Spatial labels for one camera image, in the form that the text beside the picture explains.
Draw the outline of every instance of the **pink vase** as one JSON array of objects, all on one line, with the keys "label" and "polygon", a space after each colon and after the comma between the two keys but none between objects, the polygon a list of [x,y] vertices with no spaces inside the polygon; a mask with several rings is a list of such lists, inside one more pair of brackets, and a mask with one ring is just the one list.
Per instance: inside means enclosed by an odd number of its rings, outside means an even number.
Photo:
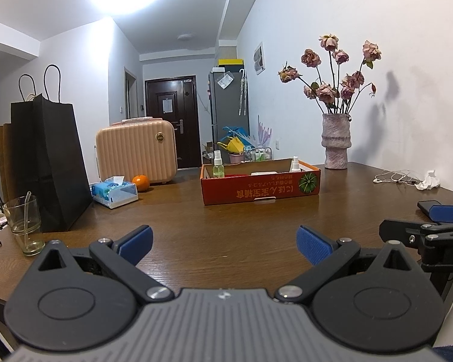
[{"label": "pink vase", "polygon": [[326,169],[347,169],[351,130],[347,114],[322,115],[322,146],[326,148]]}]

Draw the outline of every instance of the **dried rose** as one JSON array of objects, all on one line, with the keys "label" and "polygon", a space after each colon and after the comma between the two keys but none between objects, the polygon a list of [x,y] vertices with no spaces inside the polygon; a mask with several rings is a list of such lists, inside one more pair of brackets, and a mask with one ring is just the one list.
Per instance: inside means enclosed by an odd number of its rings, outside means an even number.
[{"label": "dried rose", "polygon": [[342,49],[336,50],[332,53],[332,57],[336,60],[338,65],[349,61],[349,55]]},{"label": "dried rose", "polygon": [[381,51],[378,49],[378,46],[369,41],[364,42],[362,53],[364,54],[366,62],[373,62],[381,59]]},{"label": "dried rose", "polygon": [[341,98],[344,101],[347,101],[347,100],[351,99],[353,95],[354,95],[354,89],[352,89],[352,88],[344,87],[341,90]]},{"label": "dried rose", "polygon": [[315,92],[322,102],[334,103],[334,90],[330,84],[321,84]]},{"label": "dried rose", "polygon": [[306,49],[304,55],[300,60],[302,61],[303,64],[306,64],[309,68],[315,68],[322,62],[320,61],[319,55],[312,49]]},{"label": "dried rose", "polygon": [[356,83],[357,83],[357,81],[355,80],[355,78],[350,75],[344,76],[344,78],[342,79],[342,82],[341,82],[341,84],[344,88],[349,88],[349,89],[352,89],[353,91],[354,91],[354,88],[356,88],[356,86],[355,86]]},{"label": "dried rose", "polygon": [[362,86],[364,84],[364,76],[362,75],[362,73],[360,71],[356,71],[352,74],[352,77],[354,78],[355,80],[355,88],[359,88],[360,86]]},{"label": "dried rose", "polygon": [[309,86],[304,86],[304,94],[309,99],[315,99],[317,96],[315,90],[311,89]]},{"label": "dried rose", "polygon": [[320,46],[327,50],[328,52],[333,52],[337,49],[337,42],[339,42],[339,38],[335,35],[329,34],[324,35],[319,38]]},{"label": "dried rose", "polygon": [[291,66],[285,66],[279,72],[279,76],[282,83],[289,83],[290,81],[298,79],[300,77],[297,70],[295,68],[292,68]]}]

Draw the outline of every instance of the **yellow box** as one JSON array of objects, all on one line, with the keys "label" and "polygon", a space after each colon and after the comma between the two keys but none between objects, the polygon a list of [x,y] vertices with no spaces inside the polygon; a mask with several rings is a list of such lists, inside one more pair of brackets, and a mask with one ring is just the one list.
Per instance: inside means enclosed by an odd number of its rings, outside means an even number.
[{"label": "yellow box", "polygon": [[218,65],[243,65],[243,59],[241,58],[220,58]]}]

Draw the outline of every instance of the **wooden table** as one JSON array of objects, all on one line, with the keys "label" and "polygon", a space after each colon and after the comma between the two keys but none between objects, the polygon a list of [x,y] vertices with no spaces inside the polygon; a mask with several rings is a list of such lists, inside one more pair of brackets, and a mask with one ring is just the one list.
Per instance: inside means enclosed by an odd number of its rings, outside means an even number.
[{"label": "wooden table", "polygon": [[[72,231],[45,236],[81,247],[149,224],[153,250],[138,266],[175,292],[182,287],[264,287],[273,293],[310,266],[296,247],[301,224],[332,239],[351,237],[377,247],[383,219],[426,221],[418,201],[453,204],[453,192],[446,189],[421,192],[404,184],[374,184],[378,172],[356,163],[349,163],[348,170],[322,168],[318,196],[213,206],[203,205],[199,172],[179,172],[173,182],[153,186],[135,203],[114,210],[93,203]],[[0,240],[3,303],[33,259],[22,255],[8,229],[0,231]]]}]

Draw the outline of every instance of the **small bottles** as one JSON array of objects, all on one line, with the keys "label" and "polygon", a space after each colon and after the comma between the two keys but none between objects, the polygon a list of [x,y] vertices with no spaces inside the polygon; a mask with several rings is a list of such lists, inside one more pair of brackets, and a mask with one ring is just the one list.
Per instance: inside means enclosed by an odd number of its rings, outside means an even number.
[{"label": "small bottles", "polygon": [[295,173],[295,172],[300,172],[302,171],[300,169],[300,166],[298,165],[298,156],[294,156],[293,160],[292,160],[292,165],[290,167],[290,172],[291,173]]},{"label": "small bottles", "polygon": [[222,155],[220,151],[215,151],[213,178],[225,178],[225,167],[223,166]]}]

